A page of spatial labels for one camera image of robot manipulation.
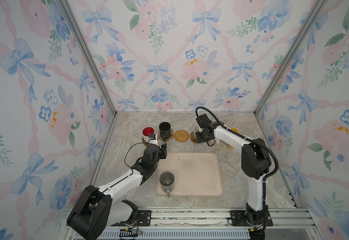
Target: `cork coaster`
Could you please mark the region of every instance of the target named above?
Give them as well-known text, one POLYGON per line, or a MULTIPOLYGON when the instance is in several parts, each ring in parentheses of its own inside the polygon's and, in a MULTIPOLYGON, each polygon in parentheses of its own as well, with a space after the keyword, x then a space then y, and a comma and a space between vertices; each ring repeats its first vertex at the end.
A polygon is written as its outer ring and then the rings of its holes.
POLYGON ((189 139, 189 133, 185 130, 178 130, 174 134, 174 139, 176 139, 179 142, 186 142, 189 139))
POLYGON ((191 133, 191 140, 192 140, 192 142, 194 142, 194 143, 199 143, 199 142, 197 141, 196 137, 194 136, 194 132, 191 133))
POLYGON ((144 137, 142 138, 142 141, 145 146, 148 146, 148 143, 144 140, 144 137))
MULTIPOLYGON (((171 137, 168 138, 166 142, 168 142, 169 139, 172 139, 172 138, 174 138, 174 137, 175 137, 175 135, 173 134, 173 129, 171 129, 171 137)), ((163 141, 163 138, 160 136, 160 134, 158 134, 158 137, 157 137, 157 138, 158 138, 159 140, 163 141)))

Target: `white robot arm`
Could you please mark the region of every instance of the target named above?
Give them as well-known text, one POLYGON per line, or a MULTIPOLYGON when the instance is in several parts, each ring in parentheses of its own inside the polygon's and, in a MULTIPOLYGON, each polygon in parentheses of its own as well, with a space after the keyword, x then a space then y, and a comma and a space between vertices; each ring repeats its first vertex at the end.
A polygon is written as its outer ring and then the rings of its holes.
POLYGON ((149 135, 149 144, 131 169, 116 180, 98 188, 89 185, 82 192, 68 216, 67 224, 86 240, 95 240, 106 226, 123 222, 133 225, 138 207, 123 200, 114 204, 129 190, 140 186, 157 168, 159 159, 167 157, 167 144, 158 146, 157 135, 149 135))
POLYGON ((245 137, 238 132, 230 129, 207 108, 196 108, 196 121, 201 131, 196 132, 196 139, 198 142, 207 142, 214 138, 220 139, 241 153, 241 168, 248 176, 249 185, 249 197, 246 204, 246 217, 248 223, 253 226, 257 226, 255 230, 262 228, 265 230, 266 224, 264 219, 267 214, 267 205, 265 204, 265 182, 266 179, 274 175, 278 171, 278 162, 276 156, 272 151, 265 146, 264 140, 261 138, 252 139, 245 137), (198 109, 204 109, 209 112, 214 118, 215 122, 212 122, 206 114, 198 115, 198 109), (272 156, 275 162, 275 168, 272 172, 269 172, 271 165, 270 156, 272 156))

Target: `wire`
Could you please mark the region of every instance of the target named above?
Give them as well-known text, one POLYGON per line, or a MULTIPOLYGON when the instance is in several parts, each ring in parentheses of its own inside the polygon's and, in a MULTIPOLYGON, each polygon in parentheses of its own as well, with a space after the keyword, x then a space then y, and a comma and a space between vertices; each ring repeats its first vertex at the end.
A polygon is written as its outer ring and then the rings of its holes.
POLYGON ((239 223, 242 223, 243 221, 245 221, 245 220, 248 220, 248 218, 244 218, 244 219, 242 219, 241 221, 239 221, 239 222, 235 222, 234 224, 230 224, 229 223, 229 220, 233 220, 232 218, 229 218, 228 219, 228 224, 229 225, 231 225, 231 226, 237 226, 237 224, 239 224, 239 223))
POLYGON ((135 240, 136 235, 139 235, 139 233, 138 233, 138 231, 139 231, 139 226, 140 226, 140 217, 139 217, 139 219, 137 220, 137 229, 136 229, 136 234, 135 234, 135 236, 133 237, 133 240, 135 240))
POLYGON ((273 153, 267 146, 265 146, 263 143, 258 142, 258 141, 253 140, 253 139, 250 139, 250 138, 247 138, 247 137, 245 137, 244 135, 241 135, 241 134, 239 134, 238 132, 235 132, 235 131, 233 131, 232 129, 225 127, 225 126, 220 122, 220 120, 216 117, 216 115, 215 115, 214 113, 212 113, 208 108, 197 107, 197 108, 196 108, 196 116, 197 116, 197 117, 198 117, 197 110, 200 109, 200 108, 206 110, 207 112, 209 112, 209 113, 214 117, 214 119, 218 122, 218 124, 220 124, 220 126, 221 126, 222 128, 226 129, 228 132, 233 133, 234 135, 237 135, 237 136, 243 138, 244 140, 247 140, 248 142, 254 143, 254 144, 256 144, 256 145, 258 145, 258 146, 264 148, 264 149, 269 153, 269 155, 273 158, 273 161, 274 161, 274 169, 273 169, 273 171, 271 171, 270 173, 266 174, 266 175, 263 177, 263 179, 262 179, 262 186, 263 186, 263 188, 262 188, 262 209, 263 209, 263 218, 264 218, 264 221, 263 221, 263 228, 262 228, 261 232, 264 232, 264 231, 265 231, 265 228, 266 228, 266 225, 267 225, 267 224, 266 224, 267 211, 266 211, 266 203, 265 203, 265 196, 266 196, 266 184, 265 184, 265 182, 266 182, 266 180, 267 180, 268 177, 270 177, 270 176, 276 174, 276 172, 278 171, 278 160, 277 160, 277 157, 276 157, 276 156, 274 155, 274 153, 273 153))
POLYGON ((135 145, 137 145, 137 144, 143 144, 143 142, 138 142, 138 143, 132 145, 132 146, 129 148, 129 150, 127 151, 127 154, 125 154, 124 163, 125 163, 125 165, 127 165, 127 167, 129 167, 130 170, 132 171, 132 172, 129 174, 129 176, 133 174, 133 169, 132 169, 132 167, 129 166, 125 161, 126 161, 126 159, 127 159, 127 155, 128 155, 128 152, 130 151, 130 149, 132 149, 133 146, 135 146, 135 145))

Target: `cup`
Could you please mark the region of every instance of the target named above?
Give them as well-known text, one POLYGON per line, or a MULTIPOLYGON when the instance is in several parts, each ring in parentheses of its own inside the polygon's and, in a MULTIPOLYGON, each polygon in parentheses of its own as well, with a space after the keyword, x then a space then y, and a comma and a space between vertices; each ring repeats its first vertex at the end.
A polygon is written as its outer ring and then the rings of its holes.
POLYGON ((158 126, 160 129, 160 137, 163 139, 164 142, 167 141, 172 135, 171 135, 171 124, 168 122, 162 122, 158 126))
POLYGON ((175 188, 175 176, 171 172, 163 172, 159 178, 161 188, 167 192, 167 197, 170 197, 170 192, 175 188))
POLYGON ((196 123, 196 125, 193 127, 193 132, 194 135, 196 136, 196 132, 201 132, 202 129, 200 128, 200 126, 196 123))
POLYGON ((148 136, 149 134, 154 134, 155 133, 155 130, 153 129, 153 127, 144 127, 143 131, 143 139, 145 142, 148 142, 148 136))

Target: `floral wallpaper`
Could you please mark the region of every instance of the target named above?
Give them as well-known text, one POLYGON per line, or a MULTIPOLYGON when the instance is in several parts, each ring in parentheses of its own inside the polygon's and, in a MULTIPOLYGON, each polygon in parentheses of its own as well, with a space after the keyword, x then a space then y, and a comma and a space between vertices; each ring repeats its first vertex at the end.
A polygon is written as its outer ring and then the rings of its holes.
POLYGON ((0 0, 0 240, 58 239, 111 122, 54 0, 0 0))
POLYGON ((349 1, 326 3, 267 102, 257 117, 297 204, 349 240, 349 1))
POLYGON ((68 2, 118 111, 253 111, 315 0, 68 2))

